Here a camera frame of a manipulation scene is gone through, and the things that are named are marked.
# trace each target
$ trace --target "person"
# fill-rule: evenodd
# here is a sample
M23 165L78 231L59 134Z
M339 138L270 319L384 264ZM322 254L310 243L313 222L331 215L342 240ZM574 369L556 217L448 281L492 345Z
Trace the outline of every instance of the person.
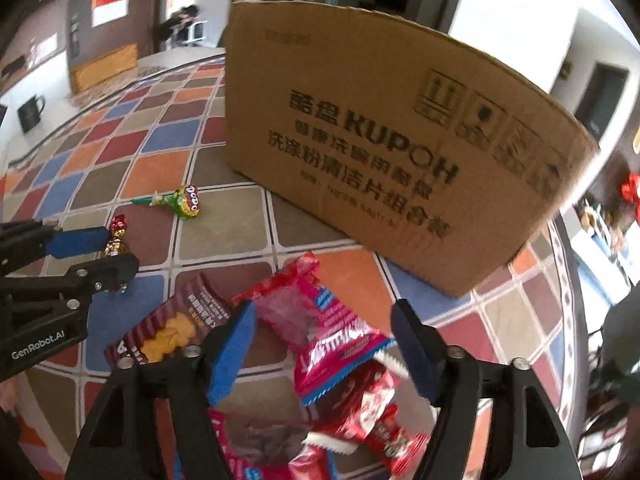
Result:
M156 43L167 41L174 34L174 28L179 27L176 34L177 41L186 41L189 37L189 26L198 19L198 6L182 7L174 12L168 20L158 23L153 28L153 38Z

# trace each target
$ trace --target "green lollipop wrapper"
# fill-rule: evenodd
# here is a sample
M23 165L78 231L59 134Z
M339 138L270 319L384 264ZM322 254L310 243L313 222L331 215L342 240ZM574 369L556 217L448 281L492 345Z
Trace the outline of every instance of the green lollipop wrapper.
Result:
M198 195L198 188L186 184L180 186L173 193L160 195L155 192L153 196L146 198L135 198L131 201L133 204L145 204L145 205L161 205L165 204L171 206L174 212L185 220L195 218L200 212L200 197Z

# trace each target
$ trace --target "pink snack package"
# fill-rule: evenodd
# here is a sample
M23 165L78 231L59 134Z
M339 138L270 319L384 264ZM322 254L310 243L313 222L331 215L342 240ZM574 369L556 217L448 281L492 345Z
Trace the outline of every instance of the pink snack package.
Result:
M332 454L304 444L308 426L270 422L209 409L209 418L236 480L337 480ZM184 475L179 461L177 479Z
M251 300L296 355L294 391L306 406L392 341L342 304L315 275L305 253L233 301Z

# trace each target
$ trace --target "blue square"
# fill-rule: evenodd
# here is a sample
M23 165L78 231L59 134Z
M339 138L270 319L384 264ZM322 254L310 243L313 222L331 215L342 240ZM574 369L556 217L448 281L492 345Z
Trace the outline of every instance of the blue square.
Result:
M391 277L396 283L400 297L411 303L414 312L423 322L442 316L468 303L471 299L470 294L459 299L447 296L428 283L395 266L390 261L387 260L386 264L391 272Z
M117 342L133 326L164 301L164 276L139 274L124 293L101 292L89 307L86 339L86 367L96 372L109 372L104 349Z
M562 376L564 375L564 330L561 330L549 345L549 353L558 372L558 377L562 382Z
M47 162L42 167L40 173L33 181L33 184L31 184L31 186L38 187L40 186L40 184L44 184L45 182L48 182L49 180L54 178L60 171L60 168L62 168L66 160L69 158L70 154L71 152L61 153L60 155L55 156L49 162Z
M64 212L83 175L84 173L73 174L51 186L36 213L36 218L44 219Z
M142 148L142 153L191 146L196 138L199 127L200 119L158 126L151 133L145 147Z
M138 103L140 102L140 99L136 99L133 101L128 101L124 104L118 105L118 106L114 106L111 110L108 111L108 113L102 118L101 122L104 121L108 121L109 119L117 119L118 117L124 117L125 115L127 115L130 111L133 110L133 108L135 108L136 106L138 106Z

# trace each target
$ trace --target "mug handle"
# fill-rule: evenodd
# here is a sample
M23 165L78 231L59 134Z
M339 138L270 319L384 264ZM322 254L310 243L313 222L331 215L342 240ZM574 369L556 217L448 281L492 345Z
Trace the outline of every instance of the mug handle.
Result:
M47 100L44 98L44 95L39 95L36 97L36 104L42 103L42 108L38 107L38 113L41 114L44 110L44 105L47 103Z

